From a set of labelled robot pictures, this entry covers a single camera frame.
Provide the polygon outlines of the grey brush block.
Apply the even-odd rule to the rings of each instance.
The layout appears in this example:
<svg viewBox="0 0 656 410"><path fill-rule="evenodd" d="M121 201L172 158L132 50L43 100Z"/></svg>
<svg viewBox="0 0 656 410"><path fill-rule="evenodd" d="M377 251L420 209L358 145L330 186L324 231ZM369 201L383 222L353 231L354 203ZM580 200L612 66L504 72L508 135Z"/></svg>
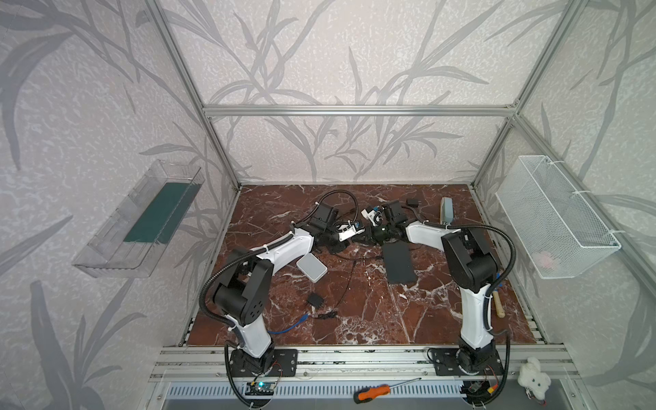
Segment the grey brush block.
<svg viewBox="0 0 656 410"><path fill-rule="evenodd" d="M454 221L454 205L450 197L443 197L441 201L440 222L449 225Z"/></svg>

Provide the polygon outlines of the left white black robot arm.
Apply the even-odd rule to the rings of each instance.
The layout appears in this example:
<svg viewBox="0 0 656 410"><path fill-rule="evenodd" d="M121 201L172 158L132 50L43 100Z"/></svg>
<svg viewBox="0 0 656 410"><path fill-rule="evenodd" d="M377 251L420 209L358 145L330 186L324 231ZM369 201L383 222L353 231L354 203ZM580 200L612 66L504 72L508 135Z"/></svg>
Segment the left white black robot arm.
<svg viewBox="0 0 656 410"><path fill-rule="evenodd" d="M283 237L232 251L198 295L199 311L225 325L237 338L237 343L225 347L229 376L241 371L260 376L274 367L274 341L263 318L273 275L310 255L320 239L341 245L362 232L364 225L357 218L339 221L336 210L317 203L308 216L293 222Z"/></svg>

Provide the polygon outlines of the white plush toy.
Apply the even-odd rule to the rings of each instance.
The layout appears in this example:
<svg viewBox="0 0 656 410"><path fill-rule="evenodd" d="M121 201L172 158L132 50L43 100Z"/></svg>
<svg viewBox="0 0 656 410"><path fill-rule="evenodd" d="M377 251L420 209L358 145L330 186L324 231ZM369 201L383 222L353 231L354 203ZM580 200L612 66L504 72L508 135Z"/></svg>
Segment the white plush toy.
<svg viewBox="0 0 656 410"><path fill-rule="evenodd" d="M552 381L542 371L541 363L536 357L529 357L519 370L518 383L538 401L544 401Z"/></svg>

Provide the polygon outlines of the black network switch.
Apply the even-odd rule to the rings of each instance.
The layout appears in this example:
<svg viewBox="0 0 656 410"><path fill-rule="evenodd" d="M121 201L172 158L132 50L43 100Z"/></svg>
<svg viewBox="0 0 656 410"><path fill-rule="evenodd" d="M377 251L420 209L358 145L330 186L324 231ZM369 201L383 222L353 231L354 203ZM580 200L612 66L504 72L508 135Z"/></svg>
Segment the black network switch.
<svg viewBox="0 0 656 410"><path fill-rule="evenodd" d="M417 281L411 252L405 242L382 246L387 281L391 285L409 285Z"/></svg>

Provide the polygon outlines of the green circuit board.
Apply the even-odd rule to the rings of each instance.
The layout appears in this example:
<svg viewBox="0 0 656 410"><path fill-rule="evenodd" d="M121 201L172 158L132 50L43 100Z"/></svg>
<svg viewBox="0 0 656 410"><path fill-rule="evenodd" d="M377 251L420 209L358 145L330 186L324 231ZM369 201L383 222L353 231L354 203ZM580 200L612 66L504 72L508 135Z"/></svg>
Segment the green circuit board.
<svg viewBox="0 0 656 410"><path fill-rule="evenodd" d="M246 396L273 396L277 388L276 382L250 382L246 384Z"/></svg>

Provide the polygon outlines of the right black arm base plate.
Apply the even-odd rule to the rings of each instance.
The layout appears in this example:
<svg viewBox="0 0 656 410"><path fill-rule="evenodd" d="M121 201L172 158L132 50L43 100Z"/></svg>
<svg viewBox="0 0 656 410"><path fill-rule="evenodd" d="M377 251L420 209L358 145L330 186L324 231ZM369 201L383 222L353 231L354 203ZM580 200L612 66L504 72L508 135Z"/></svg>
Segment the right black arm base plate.
<svg viewBox="0 0 656 410"><path fill-rule="evenodd" d="M428 348L427 358L437 376L484 376L492 371L500 377L505 371L494 344L475 351L468 347Z"/></svg>

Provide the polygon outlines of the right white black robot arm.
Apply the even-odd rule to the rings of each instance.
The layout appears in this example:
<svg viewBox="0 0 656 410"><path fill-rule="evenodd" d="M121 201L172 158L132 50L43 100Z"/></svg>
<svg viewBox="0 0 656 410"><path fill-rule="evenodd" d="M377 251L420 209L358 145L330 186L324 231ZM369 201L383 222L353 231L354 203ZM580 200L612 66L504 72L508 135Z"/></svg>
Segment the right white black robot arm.
<svg viewBox="0 0 656 410"><path fill-rule="evenodd" d="M451 278L461 292L462 325L455 362L462 373L477 375L497 360L490 300L514 267L514 242L491 225L430 222L417 210L413 212L415 220L411 221L406 214L408 209L398 201L365 208L361 212L366 221L365 241L381 246L384 268L392 284L417 280L410 244L444 253ZM506 240L511 251L506 268L502 269L495 257L484 235L486 231Z"/></svg>

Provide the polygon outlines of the clear plastic wall tray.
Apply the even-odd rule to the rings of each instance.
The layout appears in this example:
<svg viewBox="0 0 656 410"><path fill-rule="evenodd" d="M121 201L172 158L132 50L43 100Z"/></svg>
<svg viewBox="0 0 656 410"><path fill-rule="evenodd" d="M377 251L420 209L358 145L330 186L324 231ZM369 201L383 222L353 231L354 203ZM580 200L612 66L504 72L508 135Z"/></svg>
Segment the clear plastic wall tray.
<svg viewBox="0 0 656 410"><path fill-rule="evenodd" d="M205 182L198 165L154 161L73 266L92 278L148 278Z"/></svg>

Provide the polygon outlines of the pink item in basket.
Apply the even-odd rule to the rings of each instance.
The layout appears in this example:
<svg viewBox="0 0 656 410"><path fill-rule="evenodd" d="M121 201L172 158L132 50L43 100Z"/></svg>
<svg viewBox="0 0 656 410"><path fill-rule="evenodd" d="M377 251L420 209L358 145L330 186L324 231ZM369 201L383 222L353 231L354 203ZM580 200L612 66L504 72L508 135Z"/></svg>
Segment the pink item in basket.
<svg viewBox="0 0 656 410"><path fill-rule="evenodd" d="M532 253L531 258L540 270L554 270L559 264L559 261L548 251Z"/></svg>

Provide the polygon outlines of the orange handled screwdriver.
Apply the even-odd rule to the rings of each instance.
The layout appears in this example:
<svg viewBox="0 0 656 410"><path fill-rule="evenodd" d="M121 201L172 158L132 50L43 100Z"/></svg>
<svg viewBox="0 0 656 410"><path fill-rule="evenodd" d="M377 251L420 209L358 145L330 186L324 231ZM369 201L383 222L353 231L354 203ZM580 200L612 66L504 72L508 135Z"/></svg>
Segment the orange handled screwdriver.
<svg viewBox="0 0 656 410"><path fill-rule="evenodd" d="M420 381L421 378L416 378L416 379L411 379L408 381L403 381L399 382L396 384L381 384L378 386L373 386L373 387L365 387L362 389L359 389L358 391L355 391L353 395L353 399L355 404L362 404L362 403L367 403L370 401L373 401L374 399L380 397L380 396L386 396L391 393L393 389L396 389L401 386L405 386L407 384L413 384L415 382Z"/></svg>

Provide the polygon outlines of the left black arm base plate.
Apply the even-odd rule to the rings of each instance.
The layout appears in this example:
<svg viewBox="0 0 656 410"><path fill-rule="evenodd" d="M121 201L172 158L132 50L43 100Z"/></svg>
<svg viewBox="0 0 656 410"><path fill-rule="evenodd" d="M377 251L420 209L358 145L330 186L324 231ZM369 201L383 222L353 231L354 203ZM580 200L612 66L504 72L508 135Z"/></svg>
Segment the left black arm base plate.
<svg viewBox="0 0 656 410"><path fill-rule="evenodd" d="M298 350L270 348L261 358L248 355L244 350L232 350L227 367L232 377L246 378L262 375L266 377L295 377Z"/></svg>

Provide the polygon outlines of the black power adapter cube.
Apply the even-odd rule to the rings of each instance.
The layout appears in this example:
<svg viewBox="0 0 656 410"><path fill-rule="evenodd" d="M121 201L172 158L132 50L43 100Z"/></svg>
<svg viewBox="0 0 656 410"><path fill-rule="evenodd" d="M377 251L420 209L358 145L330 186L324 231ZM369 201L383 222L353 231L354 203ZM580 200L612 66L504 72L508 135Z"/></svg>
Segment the black power adapter cube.
<svg viewBox="0 0 656 410"><path fill-rule="evenodd" d="M324 302L324 298L317 293L312 292L307 296L307 303L314 309L321 309Z"/></svg>

